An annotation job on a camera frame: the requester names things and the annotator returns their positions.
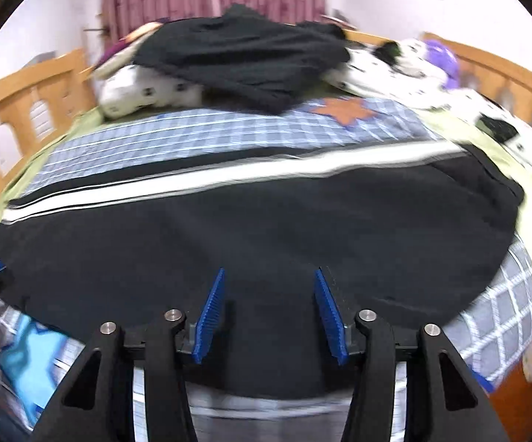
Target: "wooden bed frame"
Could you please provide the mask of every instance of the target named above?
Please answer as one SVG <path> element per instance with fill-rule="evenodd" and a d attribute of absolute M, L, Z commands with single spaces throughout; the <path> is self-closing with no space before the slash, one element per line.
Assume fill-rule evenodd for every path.
<path fill-rule="evenodd" d="M 387 39 L 359 32 L 346 31 L 349 39 L 369 44 L 381 44 Z M 423 38 L 440 39 L 425 34 Z M 506 88 L 514 97 L 514 113 L 532 121 L 532 72 L 485 51 L 442 40 L 458 56 L 461 70 L 476 76 L 479 91 L 497 99 Z M 82 50 L 24 68 L 0 80 L 0 120 L 10 125 L 16 134 L 22 158 L 7 174 L 0 174 L 0 194 L 14 179 L 35 152 L 63 135 L 74 116 L 96 106 L 88 77 L 91 68 L 85 65 Z M 54 131 L 39 140 L 29 119 L 29 109 L 35 93 L 46 101 L 54 123 Z M 526 382 L 518 364 L 492 395 L 492 402 L 503 421 L 512 442 L 532 437 L 532 384 Z"/>

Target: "silver bolt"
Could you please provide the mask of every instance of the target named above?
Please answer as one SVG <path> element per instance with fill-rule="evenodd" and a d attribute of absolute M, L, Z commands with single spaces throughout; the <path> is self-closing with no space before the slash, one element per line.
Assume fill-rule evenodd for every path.
<path fill-rule="evenodd" d="M 177 309 L 170 309 L 163 315 L 165 320 L 169 320 L 170 322 L 174 322 L 176 320 L 180 320 L 182 317 L 182 312 Z"/>
<path fill-rule="evenodd" d="M 423 330 L 426 331 L 426 334 L 427 335 L 430 335 L 430 336 L 439 336 L 440 335 L 440 332 L 442 332 L 442 330 L 440 329 L 439 326 L 435 325 L 435 324 L 426 324 L 424 327 L 423 327 Z"/>
<path fill-rule="evenodd" d="M 114 322 L 105 322 L 100 326 L 100 332 L 106 335 L 112 334 L 116 329 L 117 325 Z"/>
<path fill-rule="evenodd" d="M 376 320 L 376 312 L 371 309 L 363 309 L 358 312 L 358 317 L 366 322 L 372 322 L 373 320 Z"/>

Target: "orange star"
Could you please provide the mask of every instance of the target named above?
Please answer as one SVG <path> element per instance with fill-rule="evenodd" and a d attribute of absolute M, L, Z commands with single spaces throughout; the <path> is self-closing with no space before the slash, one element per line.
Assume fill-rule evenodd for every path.
<path fill-rule="evenodd" d="M 362 106 L 362 98 L 325 98 L 323 102 L 324 106 L 313 108 L 310 112 L 331 116 L 342 126 L 351 126 L 356 119 L 365 119 L 376 114 L 376 111 Z"/>

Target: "purple balloon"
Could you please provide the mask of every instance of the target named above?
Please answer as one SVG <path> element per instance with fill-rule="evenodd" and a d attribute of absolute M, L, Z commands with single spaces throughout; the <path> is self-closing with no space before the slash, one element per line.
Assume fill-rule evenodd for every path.
<path fill-rule="evenodd" d="M 438 40 L 427 40 L 426 60 L 429 63 L 441 68 L 448 75 L 448 81 L 444 85 L 446 90 L 453 90 L 459 87 L 458 71 L 459 64 L 456 55 L 444 43 Z"/>

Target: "plaid bedsheet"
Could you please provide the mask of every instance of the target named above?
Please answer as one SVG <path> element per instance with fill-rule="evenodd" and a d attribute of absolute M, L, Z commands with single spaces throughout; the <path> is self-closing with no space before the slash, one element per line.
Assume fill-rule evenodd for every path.
<path fill-rule="evenodd" d="M 309 112 L 321 104 L 321 100 L 309 101 L 281 116 L 194 109 L 111 126 L 58 146 L 25 194 L 69 178 L 206 152 L 441 139 L 414 112 L 392 101 L 367 99 L 367 107 L 376 115 L 348 128 L 329 116 Z M 0 301 L 0 354 L 11 350 L 23 318 L 26 316 Z M 34 325 L 38 331 L 39 324 Z M 476 373 L 495 387 L 503 380 L 532 340 L 532 261 L 519 237 L 493 283 L 444 330 Z M 82 347 L 78 341 L 65 339 L 51 356 L 43 378 L 57 385 Z M 143 371 L 136 369 L 133 411 L 137 442 L 147 440 L 143 387 Z M 351 397 L 344 392 L 320 399 L 279 401 L 228 396 L 196 385 L 187 388 L 201 442 L 229 441 L 232 434 L 238 440 L 265 442 L 339 440 Z M 42 407 L 28 407 L 22 400 L 25 398 L 19 397 L 0 367 L 0 406 L 31 430 Z M 391 440 L 403 437 L 405 400 L 406 373 L 401 364 L 397 367 Z"/>

